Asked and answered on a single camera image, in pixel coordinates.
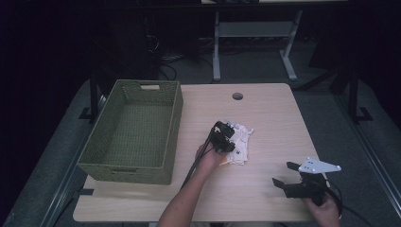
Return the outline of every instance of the cable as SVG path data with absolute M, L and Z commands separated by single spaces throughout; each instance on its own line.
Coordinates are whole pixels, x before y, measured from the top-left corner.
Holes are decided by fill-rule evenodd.
M 174 72 L 174 77 L 171 79 L 167 76 L 167 74 L 164 71 L 160 70 L 160 72 L 163 74 L 163 76 L 166 78 L 166 80 L 175 80 L 177 78 L 177 70 L 175 68 L 173 68 L 170 65 L 166 65 L 166 64 L 161 64 L 160 66 L 167 67 Z
M 348 210 L 349 212 L 353 213 L 355 216 L 357 216 L 358 218 L 360 218 L 360 219 L 361 219 L 365 224 L 367 224 L 369 227 L 374 227 L 374 225 L 373 225 L 371 222 L 369 222 L 368 219 L 364 218 L 360 213 L 358 213 L 357 211 L 355 211 L 355 210 L 352 209 L 351 207 L 348 207 L 348 206 L 344 205 L 344 204 L 342 203 L 342 192 L 341 192 L 340 188 L 339 188 L 338 186 L 336 186 L 335 183 L 333 183 L 333 182 L 331 182 L 331 181 L 328 181 L 328 180 L 326 180 L 326 181 L 329 182 L 330 184 L 332 184 L 332 185 L 336 188 L 336 190 L 339 192 L 340 205 L 341 205 L 342 209 Z M 333 197 L 334 192 L 331 191 L 331 190 L 330 190 L 330 192 L 331 192 L 331 193 L 329 193 L 330 196 Z
M 157 39 L 157 37 L 156 37 L 156 36 L 153 36 L 153 35 L 148 35 L 147 37 L 148 37 L 148 38 L 152 38 L 152 39 L 154 39 L 154 40 L 156 41 L 156 46 L 153 47 L 153 51 L 157 50 L 157 48 L 158 48 L 159 45 L 160 45 L 159 39 Z
M 308 183 L 313 183 L 316 186 L 318 186 L 320 189 L 322 189 L 325 193 L 329 194 L 333 198 L 333 200 L 335 201 L 335 203 L 337 205 L 337 208 L 339 209 L 339 217 L 341 218 L 341 215 L 342 215 L 342 195 L 340 195 L 340 197 L 337 196 L 336 193 L 334 193 L 329 187 L 327 187 L 327 185 L 322 186 L 319 183 L 317 183 L 315 181 L 311 181 L 309 179 L 303 179 L 303 181 L 306 181 Z
M 238 45 L 240 48 L 242 48 L 242 50 L 235 51 L 235 46 L 236 45 Z M 238 55 L 238 54 L 242 54 L 242 53 L 248 51 L 249 49 L 251 49 L 251 47 L 249 45 L 248 45 L 248 48 L 247 48 L 241 42 L 232 42 L 231 46 L 229 46 L 229 47 L 231 47 L 231 49 L 229 49 L 228 51 L 227 50 L 226 51 L 222 50 L 221 54 L 223 54 L 223 55 Z
M 351 209 L 350 207 L 343 205 L 342 206 L 344 208 L 344 210 L 347 210 L 351 213 L 353 213 L 355 216 L 357 216 L 358 218 L 360 218 L 363 222 L 365 222 L 365 224 L 367 224 L 370 227 L 374 227 L 374 225 L 369 222 L 369 220 L 367 220 L 366 218 L 364 218 L 360 213 L 358 213 L 357 211 L 355 211 L 354 209 Z
M 174 61 L 182 60 L 184 58 L 185 58 L 184 55 L 175 55 L 175 56 L 164 56 L 164 57 L 162 57 L 162 60 L 169 61 L 168 63 L 171 63 L 170 61 L 174 62 Z
M 212 49 L 213 46 L 214 46 L 214 44 L 215 44 L 215 40 L 214 40 L 213 38 L 207 38 L 206 40 L 209 41 L 209 43 L 200 46 L 200 50 L 199 50 L 199 51 L 200 51 L 200 54 L 201 54 L 202 52 L 203 52 L 203 53 L 206 53 L 208 50 Z
M 209 62 L 208 60 L 204 59 L 204 58 L 198 58 L 201 61 L 206 62 L 212 69 L 213 69 L 213 64 L 211 62 Z
M 197 167 L 199 161 L 201 160 L 201 158 L 210 150 L 214 149 L 214 147 L 210 148 L 209 150 L 206 151 L 207 145 L 210 143 L 210 140 L 212 139 L 212 132 L 209 133 L 209 135 L 207 136 L 206 141 L 203 144 L 203 147 L 200 150 L 200 153 L 198 154 L 197 158 L 195 159 L 194 163 L 192 164 L 191 168 L 188 171 L 188 174 L 185 177 L 185 180 L 183 181 L 183 185 L 181 186 L 181 189 L 183 189 L 183 187 L 186 185 L 186 183 L 189 181 L 189 179 L 192 176 L 192 173 L 194 172 L 195 168 Z

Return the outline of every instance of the wicker basket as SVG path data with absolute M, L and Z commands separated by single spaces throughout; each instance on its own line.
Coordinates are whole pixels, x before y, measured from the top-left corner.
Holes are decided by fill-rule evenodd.
M 78 166 L 98 181 L 171 184 L 182 109 L 178 81 L 118 80 Z

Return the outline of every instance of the table top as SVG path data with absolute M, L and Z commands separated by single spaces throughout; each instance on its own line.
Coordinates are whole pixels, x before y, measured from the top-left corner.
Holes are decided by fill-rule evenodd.
M 76 221 L 153 222 L 178 193 L 195 153 L 218 120 L 254 129 L 249 161 L 220 166 L 204 186 L 194 221 L 304 221 L 312 217 L 299 199 L 286 198 L 271 178 L 299 183 L 286 162 L 318 158 L 290 88 L 280 83 L 182 85 L 183 114 L 171 185 L 99 182 L 88 176 Z M 242 100 L 234 100 L 241 93 Z

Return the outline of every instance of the crumpled white cloth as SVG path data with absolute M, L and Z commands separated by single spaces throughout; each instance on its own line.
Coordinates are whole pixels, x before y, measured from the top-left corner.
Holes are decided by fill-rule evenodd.
M 233 127 L 235 133 L 230 142 L 235 143 L 235 149 L 227 153 L 223 164 L 245 165 L 245 162 L 248 161 L 248 139 L 253 133 L 253 129 L 248 131 L 245 126 L 239 124 L 235 124 Z

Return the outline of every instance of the black cable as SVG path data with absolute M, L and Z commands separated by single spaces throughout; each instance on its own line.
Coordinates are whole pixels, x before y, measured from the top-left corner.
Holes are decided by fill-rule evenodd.
M 326 181 L 329 182 L 330 184 L 332 184 L 332 185 L 336 188 L 336 190 L 339 192 L 340 206 L 342 207 L 343 210 L 347 210 L 347 211 L 353 213 L 355 216 L 357 216 L 358 218 L 360 218 L 360 219 L 361 219 L 365 224 L 367 224 L 369 227 L 374 227 L 374 225 L 373 225 L 371 222 L 369 222 L 368 219 L 364 218 L 360 213 L 358 213 L 357 211 L 355 211 L 355 210 L 352 209 L 351 207 L 344 205 L 344 204 L 342 203 L 342 192 L 341 192 L 340 188 L 339 188 L 338 186 L 336 186 L 335 183 L 333 183 L 333 182 L 331 182 L 331 181 L 328 181 L 328 180 L 326 180 Z M 329 191 L 325 190 L 325 191 L 326 191 L 327 193 L 329 193 L 330 196 L 331 196 L 333 199 L 336 199 L 336 197 L 333 197 L 333 194 L 334 194 L 333 191 L 331 191 L 331 190 L 329 190 Z
M 226 38 L 220 38 L 220 39 L 218 39 L 218 43 L 219 43 L 219 44 L 223 44 L 224 42 L 226 42 L 225 40 L 226 40 Z M 215 52 L 215 44 L 212 43 L 212 44 L 211 44 L 210 46 L 208 46 L 207 48 L 201 49 L 201 50 L 199 51 L 199 54 L 200 54 L 200 55 L 213 54 L 214 52 Z
M 235 45 L 230 44 L 228 42 L 228 44 L 224 43 L 221 44 L 221 46 L 218 47 L 219 49 L 219 54 L 223 54 L 223 55 L 235 55 L 234 49 L 235 49 Z
M 215 46 L 214 38 L 210 38 L 205 44 L 199 46 L 199 54 L 211 53 Z
M 333 198 L 333 200 L 335 201 L 335 203 L 336 203 L 336 205 L 337 205 L 337 208 L 339 209 L 339 217 L 341 217 L 341 215 L 342 215 L 342 195 L 341 195 L 341 199 L 340 199 L 340 197 L 338 197 L 337 195 L 336 195 L 336 193 L 334 193 L 329 187 L 327 187 L 327 185 L 326 186 L 322 186 L 322 185 L 320 185 L 319 183 L 317 183 L 317 182 L 315 182 L 315 181 L 311 181 L 311 180 L 309 180 L 309 179 L 303 179 L 303 181 L 306 181 L 306 182 L 308 182 L 308 183 L 313 183 L 313 184 L 315 184 L 316 186 L 318 186 L 320 189 L 322 189 L 324 192 L 326 192 L 327 194 L 329 194 L 332 198 Z
M 204 62 L 206 62 L 210 67 L 212 67 L 212 69 L 213 69 L 213 64 L 211 63 L 211 62 L 209 62 L 208 60 L 206 60 L 206 59 L 204 59 L 204 58 L 198 58 L 199 60 L 201 60 L 201 61 L 204 61 Z
M 358 218 L 360 218 L 360 219 L 361 219 L 363 222 L 365 222 L 365 224 L 367 224 L 368 226 L 374 227 L 374 225 L 373 225 L 371 222 L 369 222 L 369 220 L 367 220 L 366 218 L 364 218 L 360 213 L 358 213 L 358 212 L 355 211 L 354 209 L 352 209 L 352 208 L 350 208 L 350 207 L 348 207 L 348 206 L 346 206 L 346 205 L 343 205 L 342 207 L 344 208 L 344 210 L 347 210 L 347 211 L 353 213 L 353 214 L 354 214 L 355 216 L 357 216 Z
M 157 48 L 160 46 L 159 39 L 157 39 L 157 37 L 154 36 L 154 35 L 148 35 L 147 38 L 151 38 L 151 39 L 155 40 L 155 45 L 154 45 L 154 47 L 152 48 L 152 52 L 154 53 L 154 51 L 156 51 Z M 149 46 L 152 45 L 152 44 L 151 44 L 151 39 L 149 39 L 149 41 L 148 41 L 148 45 L 149 45 Z
M 171 64 L 173 62 L 181 61 L 183 59 L 185 59 L 185 56 L 180 56 L 180 57 L 177 57 L 176 59 L 173 59 L 173 60 L 163 60 L 163 64 Z
M 204 151 L 204 148 L 202 149 L 202 151 L 199 153 L 198 157 L 195 159 L 195 162 L 192 164 L 191 168 L 188 171 L 188 174 L 186 175 L 185 180 L 183 181 L 183 185 L 181 186 L 181 189 L 183 189 L 183 187 L 188 183 L 189 179 L 191 179 L 192 174 L 195 171 L 195 168 L 198 166 L 198 163 L 200 162 L 201 158 L 203 158 L 203 156 L 209 152 L 210 150 L 212 150 L 214 148 L 210 148 L 207 151 Z
M 210 150 L 212 150 L 213 148 L 210 148 L 209 150 L 206 151 L 207 145 L 210 143 L 210 140 L 212 139 L 213 133 L 212 130 L 210 131 L 209 135 L 206 138 L 206 141 L 203 144 L 203 147 L 200 150 L 200 153 L 198 154 L 197 158 L 195 159 L 194 163 L 192 164 L 191 168 L 188 171 L 188 174 L 186 174 L 185 180 L 183 181 L 183 185 L 181 186 L 181 189 L 183 189 L 183 187 L 186 185 L 186 183 L 189 181 L 189 179 L 192 176 L 192 173 L 194 172 L 195 168 L 197 167 L 199 161 L 201 160 L 201 158 Z
M 241 50 L 235 51 L 236 45 L 238 45 L 241 48 Z M 240 42 L 233 42 L 230 47 L 231 47 L 231 49 L 229 49 L 229 51 L 221 50 L 221 54 L 222 55 L 238 55 L 238 54 L 242 54 L 250 49 L 250 47 L 246 48 L 245 45 Z
M 166 78 L 167 80 L 175 80 L 175 79 L 177 78 L 177 70 L 176 70 L 174 67 L 172 67 L 172 66 L 170 66 L 170 65 L 166 65 L 166 64 L 161 64 L 160 66 L 167 67 L 167 68 L 171 69 L 171 70 L 174 72 L 174 76 L 173 76 L 173 78 L 171 79 L 171 78 L 169 78 L 169 77 L 167 76 L 167 74 L 166 74 L 164 71 L 160 70 L 160 72 L 165 76 L 165 78 Z

